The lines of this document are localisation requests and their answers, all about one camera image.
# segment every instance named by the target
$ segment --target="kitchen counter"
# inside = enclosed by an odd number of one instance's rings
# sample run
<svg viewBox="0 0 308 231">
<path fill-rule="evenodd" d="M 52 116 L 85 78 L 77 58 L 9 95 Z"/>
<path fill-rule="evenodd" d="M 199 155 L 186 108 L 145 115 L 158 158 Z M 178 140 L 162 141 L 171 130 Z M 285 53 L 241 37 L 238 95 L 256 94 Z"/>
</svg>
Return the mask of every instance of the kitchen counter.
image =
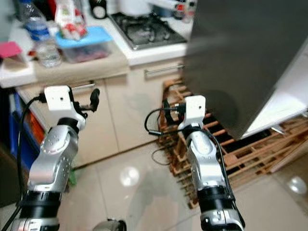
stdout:
<svg viewBox="0 0 308 231">
<path fill-rule="evenodd" d="M 16 41 L 25 54 L 33 47 L 26 30 L 17 20 L 13 23 L 9 40 Z M 45 68 L 38 61 L 30 60 L 28 68 L 17 72 L 7 70 L 2 65 L 0 68 L 0 86 L 9 88 L 37 82 L 65 84 L 74 81 L 77 83 L 127 74 L 130 69 L 126 56 L 114 41 L 109 43 L 109 49 L 111 53 L 106 58 L 76 64 L 70 64 L 63 60 L 59 66 L 53 68 Z"/>
<path fill-rule="evenodd" d="M 117 46 L 125 54 L 130 66 L 147 64 L 151 62 L 157 62 L 167 59 L 183 57 L 186 54 L 187 43 L 179 43 L 173 45 L 167 45 L 156 48 L 148 48 L 144 50 L 134 51 L 128 46 L 122 35 L 117 28 L 113 25 L 109 18 L 95 19 L 90 14 L 89 1 L 83 1 L 84 15 L 88 26 L 102 26 L 104 27 L 111 37 L 114 39 Z M 193 21 L 189 24 L 183 23 L 181 20 L 171 18 L 162 18 L 163 21 L 167 21 L 169 26 L 182 35 L 185 39 L 189 40 L 192 29 Z"/>
<path fill-rule="evenodd" d="M 28 68 L 18 72 L 10 72 L 2 65 L 0 68 L 0 86 L 9 88 L 36 82 L 62 84 L 72 78 L 79 81 L 114 77 L 127 74 L 129 66 L 183 57 L 186 53 L 186 43 L 134 51 L 128 46 L 109 18 L 103 20 L 94 19 L 90 15 L 88 4 L 85 4 L 84 7 L 87 25 L 104 27 L 113 38 L 111 43 L 112 53 L 108 57 L 78 64 L 69 64 L 63 60 L 60 66 L 50 69 L 40 66 L 37 61 L 30 61 L 28 62 Z M 193 27 L 192 22 L 185 24 L 174 18 L 163 18 L 163 20 L 168 21 L 171 28 L 189 39 Z M 15 41 L 25 54 L 33 47 L 31 39 L 18 20 L 15 20 L 12 24 L 9 41 Z"/>
</svg>

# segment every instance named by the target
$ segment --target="refrigerator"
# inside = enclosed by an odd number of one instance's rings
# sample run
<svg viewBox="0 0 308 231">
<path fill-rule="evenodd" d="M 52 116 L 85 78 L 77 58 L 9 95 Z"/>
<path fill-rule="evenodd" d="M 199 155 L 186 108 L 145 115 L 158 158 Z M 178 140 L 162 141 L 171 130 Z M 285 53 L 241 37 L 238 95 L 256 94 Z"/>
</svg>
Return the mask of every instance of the refrigerator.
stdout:
<svg viewBox="0 0 308 231">
<path fill-rule="evenodd" d="M 308 1 L 199 0 L 192 30 L 184 82 L 235 139 L 306 110 Z"/>
</svg>

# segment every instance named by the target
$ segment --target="gas stove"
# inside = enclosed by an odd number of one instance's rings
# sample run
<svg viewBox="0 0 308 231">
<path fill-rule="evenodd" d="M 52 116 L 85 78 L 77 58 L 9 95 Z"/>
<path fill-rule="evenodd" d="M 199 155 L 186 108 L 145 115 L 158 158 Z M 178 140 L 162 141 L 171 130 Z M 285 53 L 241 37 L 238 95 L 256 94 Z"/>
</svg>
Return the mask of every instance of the gas stove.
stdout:
<svg viewBox="0 0 308 231">
<path fill-rule="evenodd" d="M 115 13 L 109 18 L 133 50 L 187 42 L 169 27 L 168 22 L 162 21 L 155 14 L 131 17 Z"/>
</svg>

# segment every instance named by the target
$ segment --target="cabinet handle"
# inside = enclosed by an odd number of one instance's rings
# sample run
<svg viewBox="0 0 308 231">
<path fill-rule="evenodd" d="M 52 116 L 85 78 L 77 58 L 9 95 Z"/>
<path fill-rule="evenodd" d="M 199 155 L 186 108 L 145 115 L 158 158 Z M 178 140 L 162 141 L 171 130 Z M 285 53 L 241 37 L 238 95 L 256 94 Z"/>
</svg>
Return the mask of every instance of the cabinet handle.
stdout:
<svg viewBox="0 0 308 231">
<path fill-rule="evenodd" d="M 95 84 L 96 83 L 90 83 L 90 84 L 74 87 L 74 88 L 72 88 L 72 90 L 80 90 L 80 89 L 85 89 L 85 88 L 92 88 L 92 87 L 95 86 Z"/>
<path fill-rule="evenodd" d="M 158 70 L 154 70 L 154 71 L 144 70 L 144 77 L 146 79 L 149 79 L 150 78 L 149 75 L 151 75 L 151 74 L 164 72 L 164 71 L 168 71 L 168 70 L 172 70 L 172 69 L 183 69 L 184 67 L 185 67 L 185 65 L 179 64 L 177 66 L 170 66 L 170 67 L 166 67 L 166 68 L 162 68 L 162 69 L 158 69 Z"/>
</svg>

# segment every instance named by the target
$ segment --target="tiled floor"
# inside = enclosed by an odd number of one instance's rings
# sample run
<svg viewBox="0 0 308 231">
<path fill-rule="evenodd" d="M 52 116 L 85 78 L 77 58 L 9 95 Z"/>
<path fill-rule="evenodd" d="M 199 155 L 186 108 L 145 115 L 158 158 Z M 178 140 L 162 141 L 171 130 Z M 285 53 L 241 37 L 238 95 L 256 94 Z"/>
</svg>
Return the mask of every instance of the tiled floor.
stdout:
<svg viewBox="0 0 308 231">
<path fill-rule="evenodd" d="M 308 216 L 308 193 L 305 195 L 296 194 L 287 185 L 295 176 L 299 176 L 308 185 L 308 154 L 273 174 L 273 176 Z"/>
<path fill-rule="evenodd" d="M 91 230 L 107 217 L 124 218 L 128 231 L 201 230 L 200 210 L 187 207 L 168 167 L 151 160 L 156 149 L 151 143 L 78 170 L 59 211 L 61 230 Z M 307 230 L 306 214 L 283 184 L 275 174 L 234 191 L 247 231 Z M 0 210 L 0 225 L 12 209 Z"/>
</svg>

